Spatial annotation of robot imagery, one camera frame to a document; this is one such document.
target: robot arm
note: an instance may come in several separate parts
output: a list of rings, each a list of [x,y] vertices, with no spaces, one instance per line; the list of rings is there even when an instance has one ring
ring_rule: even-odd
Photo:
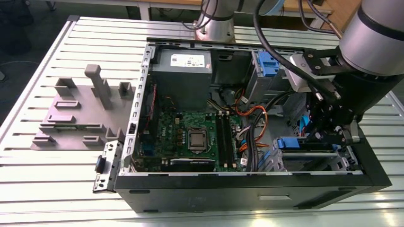
[[[234,41],[234,13],[255,13],[258,5],[262,5],[259,14],[263,15],[278,3],[278,0],[204,0],[203,13],[195,25],[196,38]],[[294,70],[284,65],[294,90],[308,92],[311,121],[306,132],[311,134],[310,140],[346,145],[360,141],[358,123],[364,112],[404,77],[403,9],[403,0],[363,0],[339,47],[292,56]],[[298,81],[307,79],[311,82],[303,83],[304,89]],[[323,98],[316,89],[318,82],[323,84],[322,88],[327,88],[328,94],[335,94],[334,99]]]
[[[360,142],[358,123],[364,112],[402,81],[403,7],[402,0],[363,0],[339,47],[304,54],[312,74],[319,78],[335,75],[331,87],[342,97],[330,102],[308,95],[311,123],[307,132],[314,140],[338,144]],[[328,66],[319,63],[324,57],[330,58]]]
[[[235,12],[254,13],[260,0],[203,0],[202,15],[195,24],[196,39],[231,42],[235,40]],[[267,0],[260,15],[268,13],[284,0]]]

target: silver cylinder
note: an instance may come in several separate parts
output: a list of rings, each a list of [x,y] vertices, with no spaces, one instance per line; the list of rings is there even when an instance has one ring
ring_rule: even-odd
[[[202,24],[208,21],[208,17],[203,18]],[[211,20],[206,27],[195,31],[196,39],[206,41],[231,42],[235,39],[234,19]]]
[[[364,73],[376,76],[404,74],[404,41],[394,38],[388,32],[380,32],[380,29],[404,32],[403,9],[403,0],[364,0],[364,14],[360,17],[356,13],[352,18],[340,41],[340,49],[344,60]],[[375,25],[370,26],[363,21],[363,15]]]
[[[204,25],[210,18],[212,19],[202,29],[196,30],[196,39],[232,42],[235,40],[235,11],[239,10],[243,13],[252,13],[259,1],[260,0],[246,0],[240,5],[240,0],[204,0],[202,7],[203,12],[196,24]],[[260,14],[266,14],[276,3],[278,0],[267,0],[260,9]]]

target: blue drive bracket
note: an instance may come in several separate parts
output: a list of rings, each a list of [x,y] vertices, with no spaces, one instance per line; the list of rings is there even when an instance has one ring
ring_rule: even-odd
[[[259,63],[266,77],[275,77],[279,72],[279,62],[266,51],[259,51]]]
[[[286,148],[300,148],[298,138],[280,138],[278,139],[278,147]]]

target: green circuit board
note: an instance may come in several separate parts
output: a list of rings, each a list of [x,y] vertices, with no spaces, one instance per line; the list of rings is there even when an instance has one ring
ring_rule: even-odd
[[[215,160],[216,172],[242,172],[243,166],[239,165],[236,145],[234,146],[234,157],[236,168],[219,165],[219,149],[216,137],[216,115],[214,113],[196,112],[162,112],[158,124],[158,139],[154,145],[144,145],[143,166],[148,172],[159,172],[162,158],[195,158]],[[240,127],[239,116],[230,116],[232,130]],[[207,149],[202,153],[190,150],[190,131],[204,130],[207,136]]]

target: slotted metal worktable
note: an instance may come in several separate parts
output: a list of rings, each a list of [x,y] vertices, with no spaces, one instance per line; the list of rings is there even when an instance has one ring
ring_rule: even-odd
[[[235,33],[238,42],[259,43],[252,28],[238,27]],[[275,45],[318,49],[338,45],[331,35],[268,29],[264,33]],[[0,224],[72,226],[98,220],[87,224],[404,226],[404,115],[392,94],[368,110],[362,128],[394,185],[322,210],[136,214],[118,194],[92,194],[100,151],[31,150],[31,140],[56,95],[52,86],[58,78],[74,77],[78,85],[90,85],[84,68],[99,64],[110,85],[130,81],[136,86],[148,36],[194,39],[194,33],[171,22],[82,17],[64,25],[0,128]]]

